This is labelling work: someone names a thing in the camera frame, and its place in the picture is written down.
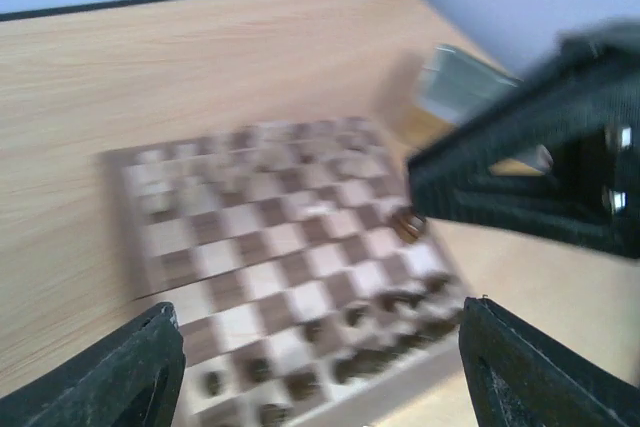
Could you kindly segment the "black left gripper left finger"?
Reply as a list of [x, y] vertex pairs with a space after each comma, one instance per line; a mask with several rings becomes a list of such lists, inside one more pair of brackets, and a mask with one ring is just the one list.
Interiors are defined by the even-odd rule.
[[186, 367], [161, 302], [1, 399], [3, 426], [169, 426]]

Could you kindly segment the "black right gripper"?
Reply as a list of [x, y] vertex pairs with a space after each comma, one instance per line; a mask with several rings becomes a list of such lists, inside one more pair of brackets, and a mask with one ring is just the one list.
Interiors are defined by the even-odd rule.
[[[549, 175], [481, 176], [536, 145]], [[568, 39], [511, 93], [407, 161], [422, 217], [639, 256], [639, 25]]]

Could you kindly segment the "dark piece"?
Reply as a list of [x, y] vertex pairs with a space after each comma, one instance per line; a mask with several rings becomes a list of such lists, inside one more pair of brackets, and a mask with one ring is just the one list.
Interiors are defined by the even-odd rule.
[[414, 244], [429, 233], [424, 217], [416, 215], [410, 208], [398, 208], [390, 217], [390, 227], [406, 244]]

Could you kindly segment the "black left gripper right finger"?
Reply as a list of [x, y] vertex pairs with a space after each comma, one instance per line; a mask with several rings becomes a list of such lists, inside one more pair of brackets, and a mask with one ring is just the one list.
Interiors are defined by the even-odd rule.
[[480, 426], [637, 426], [639, 389], [493, 300], [468, 297], [459, 330]]

